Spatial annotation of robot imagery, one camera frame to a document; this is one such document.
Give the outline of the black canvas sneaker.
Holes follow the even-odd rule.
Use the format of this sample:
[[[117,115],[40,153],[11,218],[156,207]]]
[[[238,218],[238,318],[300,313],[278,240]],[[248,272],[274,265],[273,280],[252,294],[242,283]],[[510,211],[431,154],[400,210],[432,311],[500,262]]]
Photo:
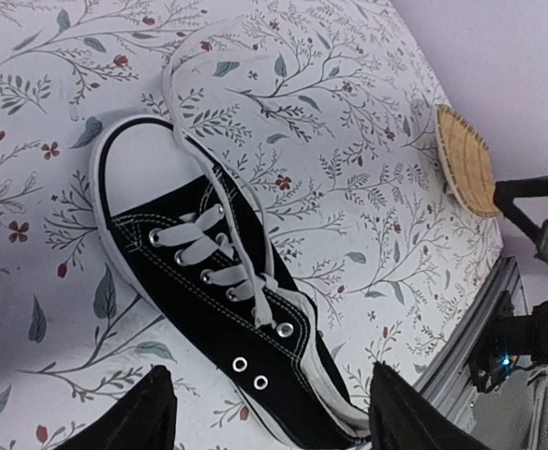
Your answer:
[[[341,123],[348,50],[305,15],[207,25],[163,70],[164,114],[114,121],[90,167],[125,281],[301,449],[370,438],[321,335],[343,321],[346,153],[362,140]]]

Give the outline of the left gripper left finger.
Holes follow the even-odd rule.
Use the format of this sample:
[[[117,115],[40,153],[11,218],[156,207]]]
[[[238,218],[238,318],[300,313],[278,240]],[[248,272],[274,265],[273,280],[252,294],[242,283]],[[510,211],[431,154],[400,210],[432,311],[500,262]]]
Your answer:
[[[154,366],[109,410],[58,447],[69,450],[172,450],[177,398],[170,371]]]

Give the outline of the front aluminium rail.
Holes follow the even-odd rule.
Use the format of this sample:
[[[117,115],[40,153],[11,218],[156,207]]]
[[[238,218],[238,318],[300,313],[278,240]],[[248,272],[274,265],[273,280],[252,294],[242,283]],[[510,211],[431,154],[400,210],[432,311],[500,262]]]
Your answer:
[[[471,432],[476,425],[475,402],[481,393],[476,386],[479,376],[470,370],[470,361],[479,351],[491,322],[499,315],[527,313],[518,263],[513,257],[501,257],[447,344],[415,382],[415,389],[456,426]]]

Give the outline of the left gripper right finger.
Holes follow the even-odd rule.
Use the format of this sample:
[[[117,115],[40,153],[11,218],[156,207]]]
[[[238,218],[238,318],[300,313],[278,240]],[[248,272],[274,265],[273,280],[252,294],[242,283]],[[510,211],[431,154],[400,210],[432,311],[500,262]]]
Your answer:
[[[369,424],[374,449],[486,450],[446,419],[390,366],[376,362]]]

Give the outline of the floral patterned table mat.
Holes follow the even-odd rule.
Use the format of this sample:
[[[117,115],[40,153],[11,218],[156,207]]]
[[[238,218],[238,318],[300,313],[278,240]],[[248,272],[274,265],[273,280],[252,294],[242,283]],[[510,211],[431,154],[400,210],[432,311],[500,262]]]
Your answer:
[[[176,449],[366,449],[503,247],[389,1],[0,1],[0,449],[153,369]]]

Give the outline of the woven bamboo tray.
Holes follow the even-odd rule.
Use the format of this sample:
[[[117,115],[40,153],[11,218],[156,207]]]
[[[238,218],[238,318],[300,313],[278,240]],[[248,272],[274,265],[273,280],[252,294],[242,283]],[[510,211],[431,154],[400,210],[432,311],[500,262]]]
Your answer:
[[[450,193],[479,218],[500,215],[489,148],[480,133],[446,104],[435,106],[438,157]]]

